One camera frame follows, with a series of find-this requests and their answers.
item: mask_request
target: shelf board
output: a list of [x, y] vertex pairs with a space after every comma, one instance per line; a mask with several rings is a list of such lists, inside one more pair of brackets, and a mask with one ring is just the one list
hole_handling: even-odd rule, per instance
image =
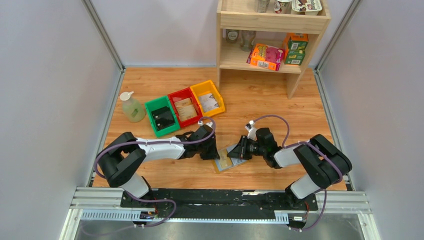
[[220, 27], [267, 32], [320, 34], [330, 21], [326, 0], [321, 0], [323, 10], [318, 16], [277, 14], [271, 1], [266, 13], [255, 10], [257, 0], [222, 0]]
[[[267, 44], [270, 46], [279, 47], [282, 41], [273, 40], [255, 40], [256, 43]], [[247, 70], [247, 71], [261, 71], [270, 73], [288, 73], [288, 74], [301, 74], [302, 70], [297, 65], [285, 65], [281, 64], [278, 71], [272, 71], [266, 68], [250, 65], [246, 63], [249, 53], [240, 49], [240, 41], [236, 43], [228, 43], [225, 38], [221, 42], [221, 53], [219, 68], [220, 69], [235, 69], [235, 70]]]

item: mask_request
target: gray floor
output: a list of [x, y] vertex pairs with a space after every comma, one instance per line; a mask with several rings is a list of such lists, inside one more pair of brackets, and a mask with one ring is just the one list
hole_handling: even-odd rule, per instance
[[[310, 214], [308, 225], [317, 218]], [[123, 221], [82, 221], [80, 227], [91, 234], [103, 234], [131, 226]], [[354, 214], [325, 214], [321, 222], [306, 232], [294, 232], [286, 225], [248, 223], [166, 222], [145, 228], [131, 228], [112, 235], [93, 237], [78, 231], [76, 240], [363, 240], [358, 217]]]

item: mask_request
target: black base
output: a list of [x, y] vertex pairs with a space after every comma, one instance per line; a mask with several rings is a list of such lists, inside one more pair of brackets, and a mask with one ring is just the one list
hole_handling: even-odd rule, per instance
[[[274, 219], [275, 210], [306, 211], [304, 203], [297, 208], [285, 203], [285, 192], [268, 192], [258, 195], [242, 195], [254, 190], [211, 190], [211, 189], [173, 189], [159, 188], [152, 190], [143, 199], [171, 199], [177, 208], [173, 218], [190, 219]], [[173, 209], [170, 202], [142, 203], [123, 193], [120, 206], [123, 208], [153, 208], [156, 206], [158, 216], [166, 217]], [[318, 210], [317, 201], [312, 194], [305, 200], [310, 211]]]

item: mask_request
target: green bin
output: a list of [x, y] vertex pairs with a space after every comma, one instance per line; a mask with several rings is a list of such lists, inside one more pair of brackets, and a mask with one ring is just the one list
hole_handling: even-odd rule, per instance
[[[144, 104], [145, 108], [146, 108], [146, 112], [148, 115], [148, 119], [150, 120], [150, 125], [151, 128], [154, 131], [154, 134], [156, 135], [156, 137], [162, 137], [164, 135], [170, 134], [172, 132], [175, 132], [177, 130], [180, 129], [180, 125], [178, 124], [178, 120], [177, 120], [177, 116], [173, 110], [173, 107], [171, 105], [170, 100], [168, 99], [168, 96], [162, 96], [159, 98], [156, 98], [154, 100], [148, 101]], [[173, 116], [173, 120], [175, 121], [175, 123], [167, 128], [161, 129], [161, 130], [157, 130], [156, 126], [155, 126], [155, 121], [153, 119], [153, 115], [152, 115], [152, 111], [158, 110], [160, 108], [163, 107], [168, 107], [172, 113]]]

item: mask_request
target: soap dispenser bottle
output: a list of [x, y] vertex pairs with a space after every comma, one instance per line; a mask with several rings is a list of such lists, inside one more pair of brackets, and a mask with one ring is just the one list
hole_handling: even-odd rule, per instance
[[119, 98], [122, 100], [122, 110], [125, 116], [131, 123], [137, 123], [146, 116], [146, 111], [140, 102], [131, 96], [133, 93], [133, 91], [125, 91], [120, 94]]

